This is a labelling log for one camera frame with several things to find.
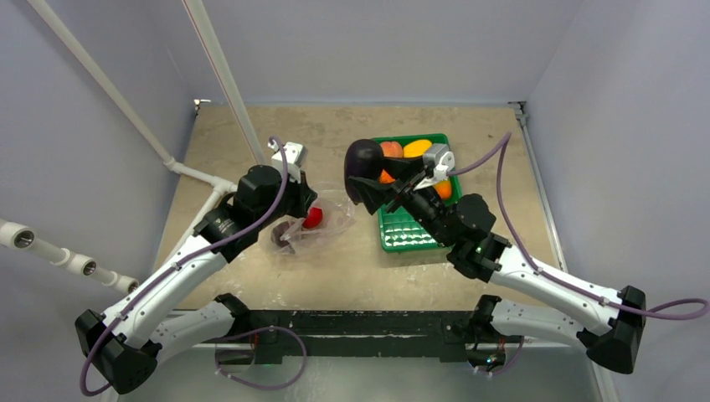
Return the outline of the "toy peach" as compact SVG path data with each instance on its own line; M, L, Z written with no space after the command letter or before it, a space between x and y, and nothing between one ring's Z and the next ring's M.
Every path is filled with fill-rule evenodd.
M404 156L404 149L398 142L381 142L380 147L385 157L401 158Z

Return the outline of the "orange green toy mango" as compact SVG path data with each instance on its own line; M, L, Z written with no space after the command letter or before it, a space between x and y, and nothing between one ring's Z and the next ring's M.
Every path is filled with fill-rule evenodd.
M453 195L453 187L449 179L438 182L434 185L434 189L444 201L451 199Z

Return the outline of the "orange toy pumpkin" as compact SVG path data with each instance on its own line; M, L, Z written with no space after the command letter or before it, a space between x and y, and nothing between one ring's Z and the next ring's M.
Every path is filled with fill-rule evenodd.
M383 184L391 184L395 179L385 170L383 170L378 178L378 181Z

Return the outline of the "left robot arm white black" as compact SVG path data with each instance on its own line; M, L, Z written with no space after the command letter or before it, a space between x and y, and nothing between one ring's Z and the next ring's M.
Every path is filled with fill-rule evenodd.
M209 340L237 343L281 332L255 327L251 310L236 296L216 296L205 307L169 318L198 285L254 245L276 220L305 218L317 193L299 167L253 166L236 191L223 196L193 227L176 254L103 312L86 310L75 320L85 362L80 392L92 397L108 389L128 394L144 384L158 365Z

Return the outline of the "dark red toy apple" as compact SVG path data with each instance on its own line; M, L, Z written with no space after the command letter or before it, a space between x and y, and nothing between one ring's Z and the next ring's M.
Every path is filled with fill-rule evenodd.
M301 240L301 226L296 221L283 221L273 227L270 239L278 248L292 247Z

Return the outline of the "red toy tomato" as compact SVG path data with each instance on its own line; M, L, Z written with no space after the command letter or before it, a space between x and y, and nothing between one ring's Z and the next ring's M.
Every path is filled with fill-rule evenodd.
M316 206L311 207L308 210L306 218L301 223L301 227L303 229L315 229L322 223L323 217L324 213L321 208Z

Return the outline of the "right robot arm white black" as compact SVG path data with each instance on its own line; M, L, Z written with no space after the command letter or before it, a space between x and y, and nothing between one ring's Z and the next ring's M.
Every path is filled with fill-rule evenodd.
M529 312L501 298L482 297L470 319L472 334L546 338L581 347L594 363L618 374L632 374L646 326L645 293L619 290L579 279L537 261L520 240L493 233L496 217L478 193L444 201L434 189L439 169L423 158L376 157L348 162L348 196L370 214L404 209L439 245L464 277L504 286L544 303Z

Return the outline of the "purple toy eggplant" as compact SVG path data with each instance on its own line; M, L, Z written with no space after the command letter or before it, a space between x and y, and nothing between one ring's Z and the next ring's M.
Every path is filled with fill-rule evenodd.
M360 204L362 199L350 184L350 177L378 180L383 170L383 149L372 139L358 139L346 151L344 159L344 185L348 197Z

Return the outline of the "clear pink zip top bag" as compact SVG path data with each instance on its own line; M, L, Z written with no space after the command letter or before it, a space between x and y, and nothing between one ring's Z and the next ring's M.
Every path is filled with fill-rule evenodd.
M355 223L355 205L334 182L311 186L316 200L304 219L285 216L269 226L264 249L274 255L300 256L324 251Z

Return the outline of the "yellow toy bell pepper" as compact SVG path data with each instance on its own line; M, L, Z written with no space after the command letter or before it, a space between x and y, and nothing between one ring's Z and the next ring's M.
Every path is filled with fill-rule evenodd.
M428 139L418 139L412 141L403 146L403 157L421 157L430 149L432 145L433 142Z

